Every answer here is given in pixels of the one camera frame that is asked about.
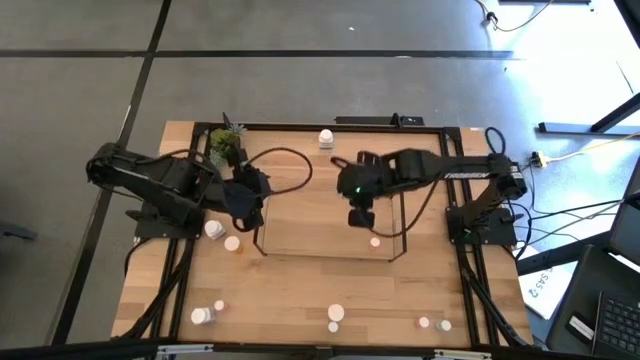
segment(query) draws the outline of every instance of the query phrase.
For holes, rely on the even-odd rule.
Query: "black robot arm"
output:
[[[437,179],[486,179],[489,185],[476,200],[450,209],[455,214],[448,215],[448,221],[457,222],[465,234],[479,233],[475,241],[483,242],[486,239],[480,238],[490,214],[504,200],[518,199],[527,192],[518,165],[502,154],[440,157],[427,150],[404,149],[385,155],[361,151],[356,163],[337,157],[331,161],[341,168],[337,191],[354,207],[349,214],[351,226],[373,227],[370,209],[379,197],[417,190]]]
[[[514,218],[508,210],[498,209],[498,206],[504,200],[520,198],[527,191],[516,163],[502,154],[440,157],[430,151],[416,149],[381,156],[361,151],[356,163],[338,157],[333,157],[331,162],[341,168],[338,192],[354,207],[349,213],[349,225],[367,228],[373,228],[374,215],[370,209],[376,198],[417,190],[439,179],[489,180],[489,185],[476,200],[454,209],[447,208],[449,236],[456,245],[456,251],[461,252],[458,258],[462,261],[464,279],[496,322],[500,333],[509,345],[528,346],[507,323],[478,281],[464,247],[464,244],[478,243],[515,244]]]
[[[188,156],[173,157],[179,153]],[[239,230],[249,231],[263,224],[263,200],[271,190],[264,173],[242,164],[246,161],[243,149],[237,147],[234,154],[230,161],[233,177],[223,180],[210,161],[204,156],[197,161],[198,154],[192,150],[149,158],[107,143],[89,160],[86,171],[90,182],[103,188],[124,187],[145,201],[142,211],[127,212],[139,225],[149,225],[139,226],[136,236],[155,237],[144,233],[145,229],[159,229],[163,234],[167,229],[170,233],[171,229],[192,229],[199,234],[203,209],[228,213]],[[173,237],[163,234],[154,235]]]

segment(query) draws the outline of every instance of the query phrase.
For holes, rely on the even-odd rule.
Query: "white cup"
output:
[[[324,129],[318,135],[318,143],[321,149],[333,147],[333,133],[329,129]]]
[[[371,248],[371,250],[375,250],[375,249],[379,248],[380,247],[380,239],[371,238],[371,240],[369,240],[369,247]]]
[[[239,254],[242,252],[242,244],[240,244],[240,239],[238,239],[237,236],[229,236],[224,241],[224,248],[227,249],[227,251],[230,251],[236,254]]]
[[[204,325],[216,319],[213,311],[209,308],[195,308],[191,312],[191,321],[195,325]]]
[[[416,319],[416,326],[420,329],[426,329],[429,327],[429,319],[426,316],[422,316]]]
[[[451,330],[451,322],[449,320],[442,320],[436,323],[436,329],[440,331],[449,331]]]
[[[330,322],[328,327],[329,327],[329,332],[331,333],[337,333],[338,329],[340,328],[338,323],[335,321]]]
[[[209,220],[204,224],[204,232],[212,240],[216,240],[224,235],[226,230],[219,221]]]
[[[222,300],[216,300],[216,302],[213,303],[213,308],[216,311],[220,312],[220,311],[225,310],[227,308],[227,303],[225,303]]]
[[[331,319],[331,321],[339,322],[344,319],[344,308],[339,304],[329,306],[327,313],[329,314],[329,319]]]

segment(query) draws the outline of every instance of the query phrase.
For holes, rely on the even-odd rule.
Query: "concrete floor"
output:
[[[533,11],[487,3],[503,26]],[[160,5],[0,0],[0,53],[144,50]],[[562,155],[603,140],[540,135],[534,132],[538,122],[594,122],[640,88],[624,65],[637,48],[616,23],[612,6],[611,0],[553,5],[524,30],[502,34],[479,23],[482,12],[473,0],[403,0],[393,6],[382,0],[175,1],[160,49],[512,50],[518,60],[156,59],[129,148],[153,155],[165,121],[220,121],[222,111],[236,122],[308,123],[397,111],[434,126],[495,126],[514,159],[532,150]],[[97,194],[86,183],[84,162],[102,143],[117,139],[141,64],[136,58],[0,58],[0,219],[39,234],[35,242],[0,241],[0,348],[47,341]],[[536,170],[537,207],[556,210],[619,197],[638,149],[638,141],[628,141]],[[135,206],[120,197],[111,201],[71,342],[109,337],[134,227],[124,210]],[[536,226],[549,230],[566,220]],[[611,220],[601,217],[567,232],[588,236]],[[552,237],[535,247],[566,242]],[[544,338],[547,323],[531,319]]]

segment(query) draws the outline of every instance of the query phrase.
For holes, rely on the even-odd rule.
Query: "small potted plant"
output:
[[[247,129],[244,125],[230,124],[227,129],[215,129],[209,136],[211,140],[211,151],[209,160],[215,166],[223,166],[229,159],[233,145],[241,142]]]

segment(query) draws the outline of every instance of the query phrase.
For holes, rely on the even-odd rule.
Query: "wooden tabletop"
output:
[[[160,153],[188,148],[193,122],[168,122]],[[466,155],[484,155],[487,146],[482,129],[462,129]],[[438,138],[425,134],[335,133],[334,154],[355,160],[359,150],[387,153],[407,147],[440,153]],[[263,214],[265,227],[259,242],[269,255],[253,246],[253,232],[239,233],[224,214],[207,213],[207,219],[223,223],[228,235],[241,239],[243,251],[225,251],[223,241],[203,235],[195,245],[179,339],[197,342],[263,344],[333,344],[368,346],[423,346],[465,348],[470,345],[454,247],[444,219],[448,204],[440,183],[418,224],[407,235],[408,252],[389,263],[397,252],[397,239],[382,238],[382,247],[371,250],[371,234],[346,224],[346,199],[335,193],[337,170],[320,153],[313,132],[248,131],[243,144],[249,156],[275,146],[305,153],[314,164],[314,177],[299,191],[269,199]],[[274,189],[301,182],[305,163],[293,154],[272,153],[255,165],[271,176]],[[472,181],[474,196],[486,187]],[[405,195],[410,221],[429,188]],[[376,228],[400,229],[398,197],[376,203]],[[127,331],[156,295],[167,251],[167,239],[155,239],[131,258],[113,335]],[[521,337],[532,341],[521,296],[516,266],[500,247],[485,246],[484,258],[492,299]],[[195,307],[212,307],[224,300],[229,309],[214,323],[195,326]],[[475,299],[480,338],[488,342],[482,305]],[[340,330],[327,330],[327,308],[345,308]],[[166,307],[161,335],[168,333],[173,299]],[[443,333],[433,325],[418,330],[414,321],[426,316],[434,324],[449,320],[453,329]]]

